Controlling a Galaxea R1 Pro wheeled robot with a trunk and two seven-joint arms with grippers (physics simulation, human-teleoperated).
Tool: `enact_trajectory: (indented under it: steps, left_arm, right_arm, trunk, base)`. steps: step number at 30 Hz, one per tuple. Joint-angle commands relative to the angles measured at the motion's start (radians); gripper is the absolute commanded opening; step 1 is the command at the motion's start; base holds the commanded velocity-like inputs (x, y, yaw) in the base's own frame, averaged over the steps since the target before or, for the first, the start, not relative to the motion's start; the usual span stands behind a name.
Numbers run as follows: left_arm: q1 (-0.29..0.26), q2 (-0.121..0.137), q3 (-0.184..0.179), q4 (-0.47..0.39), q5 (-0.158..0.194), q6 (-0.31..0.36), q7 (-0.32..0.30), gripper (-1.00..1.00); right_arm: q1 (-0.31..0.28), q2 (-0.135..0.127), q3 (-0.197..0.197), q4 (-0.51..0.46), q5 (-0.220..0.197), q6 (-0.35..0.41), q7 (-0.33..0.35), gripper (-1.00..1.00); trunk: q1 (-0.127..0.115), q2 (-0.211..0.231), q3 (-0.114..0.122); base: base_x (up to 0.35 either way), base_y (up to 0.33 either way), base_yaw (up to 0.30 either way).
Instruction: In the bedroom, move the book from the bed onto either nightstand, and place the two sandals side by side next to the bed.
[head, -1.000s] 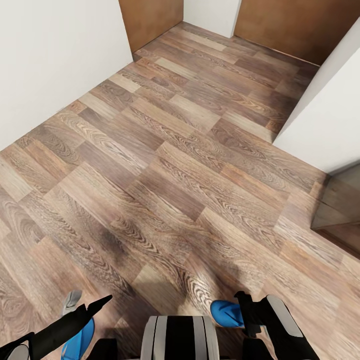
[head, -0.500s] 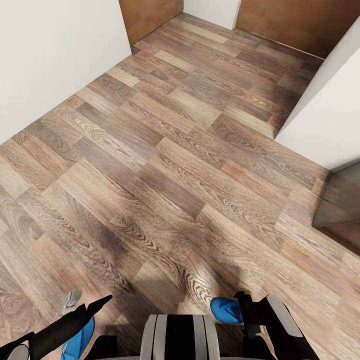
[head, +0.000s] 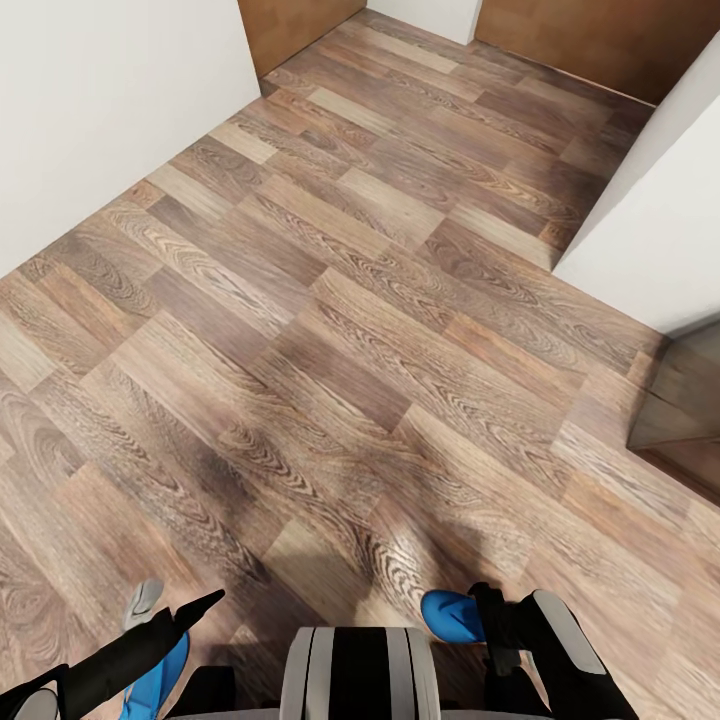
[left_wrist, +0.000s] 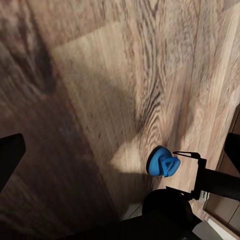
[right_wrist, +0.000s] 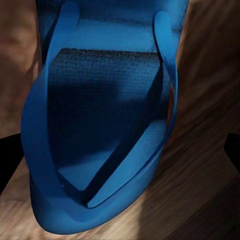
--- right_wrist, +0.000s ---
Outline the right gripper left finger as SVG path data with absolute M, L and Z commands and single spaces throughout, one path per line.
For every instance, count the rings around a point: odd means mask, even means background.
M 0 139 L 0 195 L 24 156 L 21 133 Z

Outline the sandal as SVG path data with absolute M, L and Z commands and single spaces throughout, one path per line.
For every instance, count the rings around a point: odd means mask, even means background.
M 97 228 L 152 182 L 177 120 L 189 1 L 35 0 L 41 72 L 20 139 L 32 210 L 47 232 Z

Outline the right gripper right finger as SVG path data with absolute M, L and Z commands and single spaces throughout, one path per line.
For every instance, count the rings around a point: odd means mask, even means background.
M 229 133 L 227 135 L 224 151 L 240 173 L 240 135 Z

